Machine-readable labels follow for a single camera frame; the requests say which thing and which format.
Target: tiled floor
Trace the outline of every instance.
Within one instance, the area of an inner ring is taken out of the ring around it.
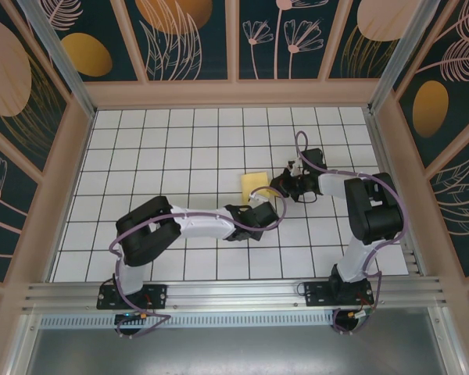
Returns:
[[[115,257],[107,248],[115,221],[155,195],[192,209],[241,204],[240,176],[280,174],[296,157],[298,130],[311,146],[322,147],[329,167],[378,172],[360,108],[98,112],[51,280],[110,278]],[[345,202],[288,200],[288,218],[260,242],[176,241],[149,265],[149,279],[326,277],[350,236]],[[401,247],[383,249],[373,265],[378,267],[407,274]]]

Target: purple cable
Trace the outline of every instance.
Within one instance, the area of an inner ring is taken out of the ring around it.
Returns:
[[[285,215],[287,214],[287,202],[285,201],[285,198],[283,197],[283,195],[276,189],[273,189],[272,187],[269,187],[269,186],[262,186],[262,187],[258,187],[257,189],[255,189],[254,191],[252,191],[252,193],[250,194],[254,194],[256,193],[257,191],[259,190],[269,190],[269,191],[272,191],[273,193],[275,193],[279,199],[282,200],[283,202],[283,213],[281,214],[281,217],[274,223],[274,224],[271,224],[269,227],[264,227],[264,228],[254,228],[254,227],[248,227],[246,226],[245,224],[242,224],[242,223],[239,223],[238,221],[236,220],[233,220],[233,218],[229,217],[229,216],[225,216],[225,215],[220,215],[220,214],[217,214],[217,213],[212,213],[212,212],[187,212],[187,213],[168,213],[166,215],[161,215],[161,216],[157,216],[157,217],[153,217],[151,219],[148,219],[138,225],[136,225],[135,227],[127,230],[126,232],[123,232],[120,236],[118,236],[112,243],[111,245],[109,246],[109,251],[116,255],[118,257],[118,259],[116,260],[116,266],[115,266],[115,281],[116,281],[116,289],[118,290],[118,293],[120,294],[120,297],[125,301],[125,303],[131,307],[132,309],[136,310],[137,312],[141,313],[141,314],[145,314],[146,316],[154,316],[154,317],[158,317],[158,318],[162,318],[159,322],[153,324],[150,328],[146,328],[145,330],[140,330],[139,332],[137,332],[136,334],[132,334],[130,336],[124,336],[121,331],[120,331],[120,327],[123,323],[125,323],[126,321],[130,321],[131,319],[129,320],[122,320],[117,326],[116,326],[116,332],[120,335],[120,337],[126,337],[126,338],[129,338],[129,339],[132,339],[132,338],[138,338],[140,336],[144,336],[145,334],[148,334],[149,332],[152,332],[153,330],[155,330],[160,324],[163,324],[165,323],[166,321],[168,321],[168,319],[171,318],[170,315],[166,315],[166,314],[157,314],[155,312],[149,312],[148,310],[146,309],[141,309],[140,307],[134,305],[128,298],[127,296],[124,294],[124,291],[122,290],[122,284],[120,282],[120,262],[122,261],[122,255],[120,254],[120,252],[118,250],[114,250],[115,246],[121,242],[124,238],[126,238],[127,236],[130,236],[131,234],[133,234],[134,232],[140,230],[141,228],[143,227],[146,227],[148,226],[149,224],[151,223],[155,223],[157,221],[160,221],[160,220],[164,220],[164,219],[173,219],[173,218],[176,218],[176,217],[182,217],[182,218],[186,218],[186,217],[192,217],[192,216],[208,216],[208,217],[215,217],[217,219],[223,219],[223,220],[226,220],[230,223],[233,223],[234,225],[236,225],[237,227],[240,227],[242,229],[245,229],[245,230],[250,230],[250,231],[254,231],[254,232],[263,232],[265,230],[273,230],[275,229],[278,225],[280,225],[281,221],[285,218]]]
[[[307,145],[309,144],[309,139],[307,137],[307,134],[304,133],[302,130],[298,131],[297,134],[295,135],[295,149],[297,150],[297,154],[299,155],[299,158],[301,160],[304,160],[309,166],[311,166],[315,170],[318,170],[322,173],[341,174],[343,176],[351,176],[351,177],[364,177],[364,178],[367,178],[368,180],[372,180],[373,182],[378,183],[385,190],[387,190],[389,192],[389,194],[392,195],[392,197],[396,200],[396,203],[398,203],[398,206],[401,209],[402,219],[403,219],[403,229],[401,230],[401,232],[399,232],[399,234],[396,237],[394,237],[392,240],[381,242],[380,244],[375,246],[375,248],[371,251],[371,253],[368,254],[368,257],[365,259],[365,263],[363,264],[363,267],[362,267],[363,268],[363,273],[365,274],[366,277],[378,277],[377,292],[375,294],[375,302],[374,302],[374,309],[376,309],[377,304],[378,304],[379,295],[381,294],[382,272],[378,271],[377,273],[375,273],[373,275],[369,275],[368,272],[367,272],[368,263],[370,263],[371,259],[377,254],[377,252],[381,248],[384,248],[385,246],[394,244],[395,242],[400,240],[405,235],[405,233],[408,231],[408,213],[406,211],[406,206],[403,203],[403,201],[401,200],[401,198],[399,197],[399,195],[396,194],[394,189],[392,189],[384,181],[378,179],[375,176],[371,176],[370,174],[366,174],[366,173],[349,172],[347,170],[326,170],[324,168],[320,168],[319,166],[316,166],[316,165],[312,164],[311,161],[309,161],[308,158],[306,158],[303,155],[303,153],[300,151],[300,148],[299,148],[299,135],[303,135],[305,140],[306,140],[306,143],[304,144],[304,150],[307,150]],[[345,332],[345,330],[343,328],[339,327],[337,325],[337,323],[335,322],[335,320],[337,319],[337,315],[340,312],[340,310],[341,309],[336,309],[334,311],[334,315],[333,315],[333,318],[332,318],[332,327],[334,328],[334,330],[336,332],[339,332],[340,334],[342,334],[342,333]],[[365,322],[360,327],[356,328],[355,332],[358,332],[359,330],[362,330],[367,325],[367,322],[369,320],[370,320],[370,317],[367,317]]]

